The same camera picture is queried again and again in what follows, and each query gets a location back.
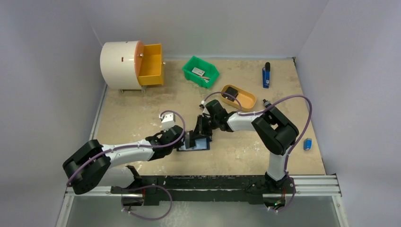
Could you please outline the navy blue card holder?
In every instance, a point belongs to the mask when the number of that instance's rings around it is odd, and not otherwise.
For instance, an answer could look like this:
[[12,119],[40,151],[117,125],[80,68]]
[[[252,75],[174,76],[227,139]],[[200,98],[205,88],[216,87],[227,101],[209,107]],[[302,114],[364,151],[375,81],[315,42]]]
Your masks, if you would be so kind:
[[210,150],[211,139],[209,137],[195,138],[193,131],[187,131],[183,139],[183,145],[177,151],[202,151]]

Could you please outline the black credit card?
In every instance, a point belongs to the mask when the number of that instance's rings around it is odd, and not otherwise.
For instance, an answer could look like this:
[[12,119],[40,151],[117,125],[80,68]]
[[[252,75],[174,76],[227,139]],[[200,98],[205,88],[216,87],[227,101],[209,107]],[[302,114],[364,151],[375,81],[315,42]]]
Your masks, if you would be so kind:
[[226,91],[224,91],[222,96],[225,99],[230,100],[231,102],[234,102],[238,96],[238,90],[229,86],[229,87],[227,87]]

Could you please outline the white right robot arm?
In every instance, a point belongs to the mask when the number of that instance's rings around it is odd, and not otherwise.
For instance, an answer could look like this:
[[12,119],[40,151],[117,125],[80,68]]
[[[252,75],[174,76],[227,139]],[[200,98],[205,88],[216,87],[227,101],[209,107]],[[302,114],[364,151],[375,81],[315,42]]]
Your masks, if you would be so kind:
[[254,131],[270,152],[266,188],[270,192],[282,189],[286,178],[285,155],[295,144],[298,128],[271,104],[267,104],[268,110],[261,113],[229,113],[218,100],[200,106],[204,113],[198,115],[195,129],[185,136],[185,141],[194,144],[198,139],[211,139],[216,129],[226,132]]

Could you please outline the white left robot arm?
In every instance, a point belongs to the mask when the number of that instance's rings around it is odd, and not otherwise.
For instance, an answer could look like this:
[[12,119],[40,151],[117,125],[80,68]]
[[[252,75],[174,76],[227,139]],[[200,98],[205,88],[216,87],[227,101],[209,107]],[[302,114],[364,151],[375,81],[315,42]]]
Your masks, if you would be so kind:
[[184,129],[175,125],[134,143],[102,145],[96,139],[89,140],[62,164],[66,185],[75,194],[85,194],[98,186],[110,168],[164,158],[182,145],[184,135]]

